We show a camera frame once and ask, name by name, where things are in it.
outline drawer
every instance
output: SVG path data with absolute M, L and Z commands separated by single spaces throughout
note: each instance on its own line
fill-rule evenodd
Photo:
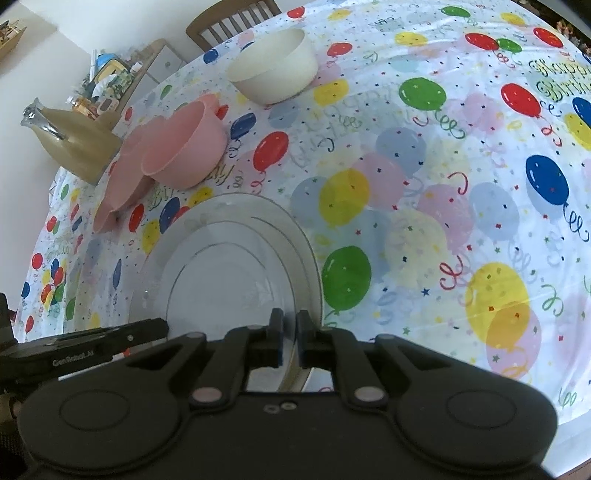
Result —
M 148 74 L 161 83 L 176 72 L 182 63 L 182 59 L 178 58 L 170 48 L 164 46 L 148 68 Z

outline table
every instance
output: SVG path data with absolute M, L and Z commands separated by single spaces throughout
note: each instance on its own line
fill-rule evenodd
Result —
M 287 27 L 308 32 L 319 73 L 297 97 L 256 106 L 224 71 Z M 94 235 L 110 169 L 96 188 L 61 175 L 15 335 L 126 322 L 134 279 L 170 222 L 214 195 L 255 193 L 308 235 L 325 324 L 518 378 L 561 423 L 574 419 L 591 408 L 589 79 L 589 59 L 508 0 L 320 1 L 275 17 L 179 70 L 115 128 L 123 136 L 218 94 L 232 140 L 202 184 L 156 186 L 119 230 Z M 333 262 L 351 273 L 346 291 Z

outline red balloon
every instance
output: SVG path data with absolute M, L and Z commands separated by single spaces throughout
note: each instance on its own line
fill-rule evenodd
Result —
M 29 318 L 27 318 L 27 323 L 25 324 L 25 333 L 29 333 L 31 330 L 33 330 L 34 324 L 35 322 L 33 321 L 33 317 L 29 315 Z
M 347 43 L 347 42 L 333 43 L 329 47 L 326 54 L 329 57 L 338 57 L 339 55 L 345 55 L 345 53 L 349 53 L 352 48 L 353 48 L 353 45 L 351 45 L 350 43 Z
M 33 258 L 31 259 L 31 265 L 33 266 L 33 268 L 35 270 L 39 270 L 41 268 L 42 264 L 43 264 L 43 255 L 41 255 L 41 254 L 33 255 Z
M 256 147 L 252 157 L 252 165 L 258 171 L 265 171 L 283 158 L 289 142 L 289 137 L 285 132 L 271 132 Z
M 287 16 L 290 18 L 301 18 L 304 16 L 304 12 L 306 9 L 304 7 L 294 8 L 293 10 L 289 10 L 287 12 Z
M 534 35 L 551 47 L 562 48 L 564 46 L 562 41 L 556 35 L 545 28 L 536 27 L 534 29 Z
M 219 109 L 217 109 L 216 117 L 218 117 L 220 120 L 223 120 L 229 108 L 230 107 L 228 107 L 228 105 L 222 105 Z
M 175 216 L 173 216 L 173 219 L 170 221 L 170 224 L 172 225 L 174 222 L 176 222 L 179 218 L 181 218 L 189 210 L 190 210 L 190 208 L 187 207 L 186 205 L 179 208 L 177 214 Z
M 72 213 L 70 214 L 70 221 L 73 222 L 74 221 L 74 217 L 76 216 L 76 214 L 78 213 L 78 210 L 80 210 L 80 205 L 78 203 L 76 203 L 74 205 L 74 208 L 72 209 Z
M 499 44 L 496 40 L 482 33 L 468 33 L 466 34 L 466 40 L 468 43 L 483 50 L 499 50 Z
M 131 212 L 131 217 L 129 217 L 129 231 L 131 233 L 135 233 L 135 231 L 138 229 L 139 224 L 144 217 L 144 210 L 144 204 L 140 203 L 136 208 L 134 208 L 134 211 Z
M 53 276 L 53 284 L 55 286 L 58 286 L 63 279 L 64 279 L 64 269 L 61 267 L 58 267 L 58 269 L 56 270 L 56 274 Z
M 542 111 L 539 101 L 521 85 L 507 83 L 501 88 L 501 96 L 507 105 L 517 113 L 538 117 Z
M 50 291 L 51 291 L 51 285 L 49 285 L 49 283 L 48 283 L 47 285 L 45 285 L 45 287 L 43 287 L 43 290 L 41 290 L 41 303 L 45 303 Z
M 48 221 L 47 221 L 47 225 L 45 226 L 45 228 L 47 228 L 48 232 L 51 232 L 53 230 L 53 228 L 55 227 L 57 223 L 57 218 L 55 217 L 51 217 Z

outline white wall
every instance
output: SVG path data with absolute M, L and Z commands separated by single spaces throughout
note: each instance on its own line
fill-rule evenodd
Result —
M 72 42 L 92 52 L 126 51 L 165 38 L 186 61 L 202 54 L 185 29 L 216 0 L 20 0 Z M 282 11 L 303 0 L 279 0 Z
M 0 61 L 0 291 L 12 310 L 19 304 L 58 169 L 33 131 L 20 126 L 22 111 L 36 96 L 45 106 L 66 108 L 90 63 L 84 50 L 24 6 L 14 4 L 0 15 L 0 21 L 17 18 L 27 31 Z

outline wooden chair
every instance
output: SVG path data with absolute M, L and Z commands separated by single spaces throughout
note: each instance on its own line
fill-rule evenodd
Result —
M 246 28 L 252 27 L 251 21 L 245 15 L 246 12 L 250 14 L 252 22 L 255 25 L 269 20 L 269 15 L 261 3 L 267 6 L 273 17 L 281 13 L 274 0 L 261 0 L 259 2 L 255 1 L 254 3 L 252 0 L 221 0 L 193 20 L 187 27 L 186 33 L 203 51 L 211 50 L 214 46 L 203 38 L 202 34 L 205 31 L 209 30 L 213 38 L 217 41 L 217 45 L 219 45 L 243 31 L 243 28 L 236 21 L 234 15 L 237 14 L 240 17 Z M 258 15 L 255 13 L 254 8 L 258 10 Z M 224 20 L 229 21 L 230 25 L 224 23 Z M 216 25 L 222 29 L 223 35 L 226 36 L 225 39 L 214 29 Z M 236 32 L 233 33 L 228 27 L 232 27 Z

